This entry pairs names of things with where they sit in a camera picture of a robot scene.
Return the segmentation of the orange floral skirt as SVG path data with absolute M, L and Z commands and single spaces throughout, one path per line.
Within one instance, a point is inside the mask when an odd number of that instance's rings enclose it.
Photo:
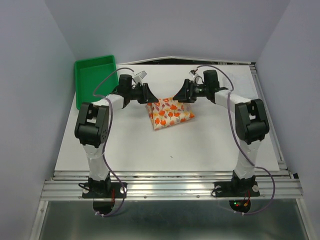
M 196 117 L 189 103 L 181 103 L 172 97 L 159 98 L 146 104 L 151 125 L 155 131 L 187 122 Z

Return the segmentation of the white skirt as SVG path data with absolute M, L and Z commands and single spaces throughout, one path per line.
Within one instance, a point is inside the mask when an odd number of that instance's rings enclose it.
M 247 74 L 234 75 L 231 72 L 227 72 L 226 75 L 233 83 L 233 92 L 235 94 L 248 99 L 255 99 L 257 97 L 256 91 Z

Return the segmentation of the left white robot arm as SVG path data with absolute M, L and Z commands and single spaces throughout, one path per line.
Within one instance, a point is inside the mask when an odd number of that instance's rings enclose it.
M 104 150 L 114 111 L 125 108 L 130 101 L 139 104 L 158 102 L 148 84 L 142 82 L 146 75 L 145 71 L 133 75 L 121 74 L 118 85 L 111 93 L 96 102 L 81 104 L 74 135 L 83 146 L 88 161 L 88 183 L 80 184 L 87 192 L 94 192 L 100 197 L 111 193 L 110 170 L 104 160 Z

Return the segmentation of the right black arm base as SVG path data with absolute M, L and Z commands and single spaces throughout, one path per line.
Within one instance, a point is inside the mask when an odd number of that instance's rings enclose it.
M 251 208 L 251 198 L 259 197 L 258 184 L 236 183 L 235 181 L 217 181 L 211 191 L 214 198 L 230 198 L 229 205 L 236 213 L 247 214 Z

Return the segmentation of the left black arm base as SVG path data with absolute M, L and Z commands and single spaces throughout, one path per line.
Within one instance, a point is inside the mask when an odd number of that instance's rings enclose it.
M 82 198 L 93 200 L 92 208 L 96 216 L 102 218 L 115 216 L 122 208 L 127 197 L 126 182 L 111 182 L 108 189 L 92 190 L 89 183 L 79 183 L 82 189 Z

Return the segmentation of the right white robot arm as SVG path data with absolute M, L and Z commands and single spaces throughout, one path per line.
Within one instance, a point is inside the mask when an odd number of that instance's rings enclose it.
M 197 98 L 207 98 L 215 105 L 227 109 L 232 137 L 239 150 L 237 164 L 230 181 L 231 192 L 242 195 L 255 185 L 255 169 L 258 149 L 270 131 L 264 102 L 260 98 L 249 99 L 236 94 L 234 84 L 221 86 L 218 68 L 197 69 L 189 72 L 192 79 L 185 79 L 181 89 L 173 97 L 180 103 L 194 103 Z

